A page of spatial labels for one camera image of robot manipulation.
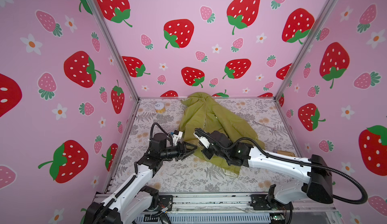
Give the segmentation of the green zip-up jacket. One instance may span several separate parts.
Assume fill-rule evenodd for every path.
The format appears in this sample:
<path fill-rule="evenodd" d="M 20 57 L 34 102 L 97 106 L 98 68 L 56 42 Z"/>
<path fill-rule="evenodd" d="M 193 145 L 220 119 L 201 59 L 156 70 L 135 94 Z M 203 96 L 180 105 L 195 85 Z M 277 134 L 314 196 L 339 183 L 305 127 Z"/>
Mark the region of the green zip-up jacket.
<path fill-rule="evenodd" d="M 241 167 L 229 166 L 225 159 L 218 156 L 210 160 L 206 159 L 201 152 L 199 140 L 194 137 L 196 128 L 201 128 L 208 133 L 218 131 L 233 142 L 242 137 L 248 137 L 265 149 L 265 144 L 259 140 L 257 133 L 246 120 L 221 106 L 209 94 L 194 93 L 181 103 L 186 106 L 179 125 L 179 131 L 184 133 L 183 140 L 198 146 L 194 156 L 222 168 L 228 175 L 238 177 Z"/>

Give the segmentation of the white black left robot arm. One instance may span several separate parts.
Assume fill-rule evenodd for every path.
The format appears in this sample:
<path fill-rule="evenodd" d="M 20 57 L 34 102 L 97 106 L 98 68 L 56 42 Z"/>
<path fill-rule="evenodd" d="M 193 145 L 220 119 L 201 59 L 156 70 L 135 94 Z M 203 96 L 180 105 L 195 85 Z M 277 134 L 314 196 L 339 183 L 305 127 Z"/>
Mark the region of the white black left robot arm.
<path fill-rule="evenodd" d="M 85 224 L 131 224 L 143 211 L 157 209 L 159 191 L 147 183 L 165 161 L 184 160 L 198 148 L 180 142 L 180 136 L 157 133 L 150 138 L 149 149 L 134 163 L 129 178 L 101 203 L 93 202 L 86 210 Z"/>

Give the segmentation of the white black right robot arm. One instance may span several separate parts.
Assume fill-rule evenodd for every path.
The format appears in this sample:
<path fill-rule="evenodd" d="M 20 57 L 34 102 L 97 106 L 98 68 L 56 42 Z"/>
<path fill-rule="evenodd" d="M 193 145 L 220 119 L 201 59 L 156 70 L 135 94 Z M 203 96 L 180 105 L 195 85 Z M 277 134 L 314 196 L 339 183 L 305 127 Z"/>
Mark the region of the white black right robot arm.
<path fill-rule="evenodd" d="M 207 159 L 218 156 L 230 166 L 266 169 L 294 179 L 286 185 L 270 187 L 268 202 L 288 204 L 309 198 L 323 204 L 333 203 L 332 173 L 319 155 L 310 158 L 286 156 L 263 150 L 248 137 L 233 142 L 223 133 L 207 133 L 200 128 L 195 129 L 194 135 L 203 146 L 202 153 Z"/>

